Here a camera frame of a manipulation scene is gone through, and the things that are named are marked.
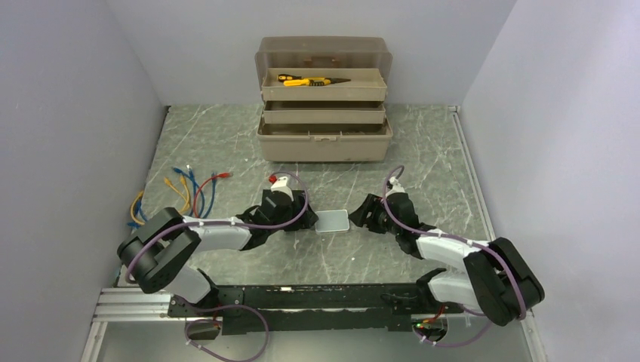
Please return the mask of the white mini router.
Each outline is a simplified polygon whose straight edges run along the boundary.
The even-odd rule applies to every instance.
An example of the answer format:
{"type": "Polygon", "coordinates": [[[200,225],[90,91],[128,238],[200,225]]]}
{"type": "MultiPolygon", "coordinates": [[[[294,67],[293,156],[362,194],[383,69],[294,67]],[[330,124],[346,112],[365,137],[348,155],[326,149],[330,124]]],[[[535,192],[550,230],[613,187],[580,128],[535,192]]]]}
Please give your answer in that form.
{"type": "Polygon", "coordinates": [[[349,214],[347,210],[323,210],[317,211],[318,221],[315,231],[319,234],[347,232],[350,229],[349,214]]]}

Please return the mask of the blue ethernet cable long loop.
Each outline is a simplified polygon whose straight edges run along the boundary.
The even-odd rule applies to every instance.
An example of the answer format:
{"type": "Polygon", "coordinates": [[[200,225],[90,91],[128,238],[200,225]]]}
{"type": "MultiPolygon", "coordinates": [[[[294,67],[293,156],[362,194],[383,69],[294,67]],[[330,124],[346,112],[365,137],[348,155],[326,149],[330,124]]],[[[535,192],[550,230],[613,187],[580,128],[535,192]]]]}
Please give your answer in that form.
{"type": "Polygon", "coordinates": [[[214,206],[215,195],[216,195],[216,186],[217,186],[217,174],[215,174],[215,173],[211,174],[210,184],[211,184],[210,200],[209,200],[208,207],[207,207],[206,211],[202,212],[202,216],[204,218],[208,218],[210,216],[211,211],[212,211],[213,206],[214,206]]]}

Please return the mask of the black network switch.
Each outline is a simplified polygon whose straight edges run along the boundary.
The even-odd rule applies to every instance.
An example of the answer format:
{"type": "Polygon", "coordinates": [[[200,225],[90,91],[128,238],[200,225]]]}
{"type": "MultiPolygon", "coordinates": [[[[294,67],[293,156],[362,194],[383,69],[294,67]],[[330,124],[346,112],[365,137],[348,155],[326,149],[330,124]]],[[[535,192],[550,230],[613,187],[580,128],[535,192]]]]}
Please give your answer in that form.
{"type": "MultiPolygon", "coordinates": [[[[273,194],[273,192],[270,189],[264,189],[262,191],[262,198],[265,198],[265,197],[270,196],[272,194],[273,194]]],[[[304,198],[306,197],[304,191],[303,190],[299,190],[299,189],[294,189],[292,191],[292,195],[293,195],[294,200],[301,200],[302,202],[304,202],[304,198]]]]}

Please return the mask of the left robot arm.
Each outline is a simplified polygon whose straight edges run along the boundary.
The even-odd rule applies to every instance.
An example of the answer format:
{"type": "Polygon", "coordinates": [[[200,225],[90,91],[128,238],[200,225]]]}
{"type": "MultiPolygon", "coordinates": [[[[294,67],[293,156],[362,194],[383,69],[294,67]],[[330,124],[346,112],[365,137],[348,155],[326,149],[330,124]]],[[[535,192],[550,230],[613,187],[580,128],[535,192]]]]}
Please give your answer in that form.
{"type": "Polygon", "coordinates": [[[304,191],[265,189],[260,204],[225,219],[182,216],[166,207],[121,242],[116,254],[144,293],[168,291],[205,317],[218,306],[219,290],[203,270],[187,265],[193,254],[252,250],[278,231],[311,229],[317,222],[304,191]]]}

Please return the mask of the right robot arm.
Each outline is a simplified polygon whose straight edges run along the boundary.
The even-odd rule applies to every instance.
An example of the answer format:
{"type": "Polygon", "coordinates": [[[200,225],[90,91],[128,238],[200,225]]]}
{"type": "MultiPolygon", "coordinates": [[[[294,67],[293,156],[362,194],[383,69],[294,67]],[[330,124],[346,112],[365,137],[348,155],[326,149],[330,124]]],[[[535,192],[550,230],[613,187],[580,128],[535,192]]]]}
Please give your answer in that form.
{"type": "Polygon", "coordinates": [[[542,284],[511,240],[457,239],[421,222],[405,192],[386,198],[369,194],[349,220],[393,235],[409,256],[442,264],[416,282],[416,303],[426,313],[456,304],[503,327],[545,299],[542,284]]]}

